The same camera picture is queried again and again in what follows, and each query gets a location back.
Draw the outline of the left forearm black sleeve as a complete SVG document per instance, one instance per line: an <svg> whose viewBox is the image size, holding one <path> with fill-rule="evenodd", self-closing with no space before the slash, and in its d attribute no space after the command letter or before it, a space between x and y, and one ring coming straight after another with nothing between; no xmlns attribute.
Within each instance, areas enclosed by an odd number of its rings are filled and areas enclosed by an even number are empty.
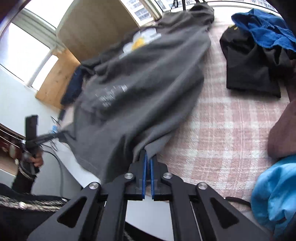
<svg viewBox="0 0 296 241"><path fill-rule="evenodd" d="M32 175L19 166L16 177L11 185L11 189L17 193L31 194L36 178L36 174Z"/></svg>

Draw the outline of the left hand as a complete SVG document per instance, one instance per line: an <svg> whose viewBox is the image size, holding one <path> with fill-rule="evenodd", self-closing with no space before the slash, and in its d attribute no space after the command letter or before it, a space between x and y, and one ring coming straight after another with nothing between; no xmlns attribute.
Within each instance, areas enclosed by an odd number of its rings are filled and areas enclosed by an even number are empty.
<svg viewBox="0 0 296 241"><path fill-rule="evenodd" d="M20 161L20 168L29 175L36 175L39 173L39 168L43 165L44 161L42 158L43 150L40 147L33 149L31 154L28 151L22 153Z"/></svg>

